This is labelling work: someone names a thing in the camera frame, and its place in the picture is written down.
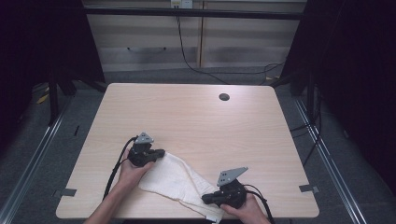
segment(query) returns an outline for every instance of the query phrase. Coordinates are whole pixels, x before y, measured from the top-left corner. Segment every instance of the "human hand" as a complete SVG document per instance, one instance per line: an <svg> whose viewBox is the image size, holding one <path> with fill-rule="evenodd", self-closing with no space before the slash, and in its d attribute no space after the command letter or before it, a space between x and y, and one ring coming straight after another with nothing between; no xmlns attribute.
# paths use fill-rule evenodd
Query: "human hand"
<svg viewBox="0 0 396 224"><path fill-rule="evenodd" d="M253 194L247 194L247 200L238 209L228 204L222 204L221 209L230 215L238 217L244 224L270 224Z"/></svg>
<svg viewBox="0 0 396 224"><path fill-rule="evenodd" d="M125 150L122 157L120 177L117 184L122 185L129 190L132 190L134 187L137 186L142 176L154 165L154 162L151 161L147 163L144 167L137 167L128 160L128 154L129 150Z"/></svg>

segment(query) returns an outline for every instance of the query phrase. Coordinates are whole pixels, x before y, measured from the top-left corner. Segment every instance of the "hole in table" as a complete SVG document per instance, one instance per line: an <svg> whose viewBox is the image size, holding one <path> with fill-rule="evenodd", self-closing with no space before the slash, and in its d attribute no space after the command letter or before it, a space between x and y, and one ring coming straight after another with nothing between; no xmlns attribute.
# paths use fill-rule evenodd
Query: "hole in table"
<svg viewBox="0 0 396 224"><path fill-rule="evenodd" d="M230 95L227 94L227 93L222 93L222 94L219 95L219 98L222 101L228 101L228 100L230 100Z"/></svg>

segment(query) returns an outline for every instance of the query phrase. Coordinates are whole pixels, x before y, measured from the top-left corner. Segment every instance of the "dark background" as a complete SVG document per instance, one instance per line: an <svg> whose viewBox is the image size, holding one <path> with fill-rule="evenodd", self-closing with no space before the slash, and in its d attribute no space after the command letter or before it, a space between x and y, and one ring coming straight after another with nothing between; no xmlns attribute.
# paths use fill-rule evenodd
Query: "dark background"
<svg viewBox="0 0 396 224"><path fill-rule="evenodd" d="M82 7L79 0L0 1L0 147L11 138L37 83L67 68L105 81L86 15L42 7Z"/></svg>
<svg viewBox="0 0 396 224"><path fill-rule="evenodd" d="M313 74L364 158L396 193L396 4L308 1L282 76L300 94Z"/></svg>

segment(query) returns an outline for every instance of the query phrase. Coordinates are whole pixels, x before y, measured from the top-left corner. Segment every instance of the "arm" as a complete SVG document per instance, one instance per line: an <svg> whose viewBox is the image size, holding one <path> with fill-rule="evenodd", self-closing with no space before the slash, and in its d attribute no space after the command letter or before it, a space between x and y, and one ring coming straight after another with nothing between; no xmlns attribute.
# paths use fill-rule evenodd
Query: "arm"
<svg viewBox="0 0 396 224"><path fill-rule="evenodd" d="M222 204L221 208L228 214L241 219L244 224L270 224L265 214L259 207L254 195L248 193L247 200L242 207L235 209L228 204Z"/></svg>
<svg viewBox="0 0 396 224"><path fill-rule="evenodd" d="M120 168L119 181L84 223L108 223L120 207L122 199L137 186L140 178L153 164L154 162L149 162L144 167L135 167L129 160L124 161Z"/></svg>

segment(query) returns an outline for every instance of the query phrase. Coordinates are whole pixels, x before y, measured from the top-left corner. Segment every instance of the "handheld controller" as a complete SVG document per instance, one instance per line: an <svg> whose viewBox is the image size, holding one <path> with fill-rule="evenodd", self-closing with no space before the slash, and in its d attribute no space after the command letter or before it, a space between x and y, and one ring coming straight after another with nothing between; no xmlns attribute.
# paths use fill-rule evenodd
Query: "handheld controller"
<svg viewBox="0 0 396 224"><path fill-rule="evenodd" d="M220 173L218 187L219 190L202 196L205 204L215 203L220 207L223 203L234 208L240 208L247 199L245 187L236 179L248 168L241 167Z"/></svg>
<svg viewBox="0 0 396 224"><path fill-rule="evenodd" d="M137 136L128 154L128 159L133 165L143 167L148 162L156 161L165 155L165 150L163 149L150 149L153 142L154 139L146 133L141 133Z"/></svg>

